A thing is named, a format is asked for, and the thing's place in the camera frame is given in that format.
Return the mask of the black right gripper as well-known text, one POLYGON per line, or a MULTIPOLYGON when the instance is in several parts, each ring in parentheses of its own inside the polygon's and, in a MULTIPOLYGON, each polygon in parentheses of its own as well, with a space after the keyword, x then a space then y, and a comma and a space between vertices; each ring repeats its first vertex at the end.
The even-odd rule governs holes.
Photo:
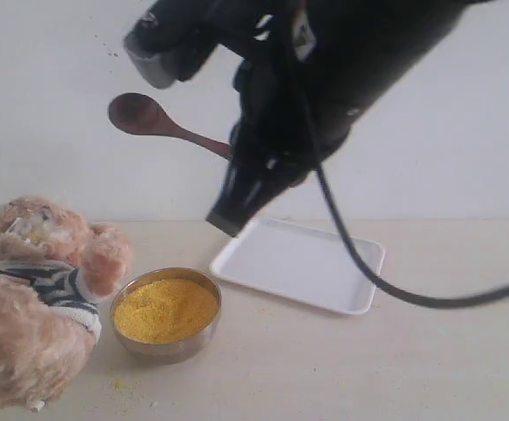
POLYGON ((233 80, 241 114, 230 137, 232 159, 206 222, 235 237, 306 177, 315 148, 323 159, 340 148, 354 120, 346 92, 354 67, 347 56, 241 62, 233 80))

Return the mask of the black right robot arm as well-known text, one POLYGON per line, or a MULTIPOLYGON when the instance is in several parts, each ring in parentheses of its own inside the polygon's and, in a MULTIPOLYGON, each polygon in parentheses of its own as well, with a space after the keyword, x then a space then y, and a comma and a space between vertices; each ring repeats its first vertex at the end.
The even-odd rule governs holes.
POLYGON ((139 29, 179 81, 216 45, 242 61, 232 157, 206 221, 233 236, 335 153, 470 1, 158 1, 139 29))

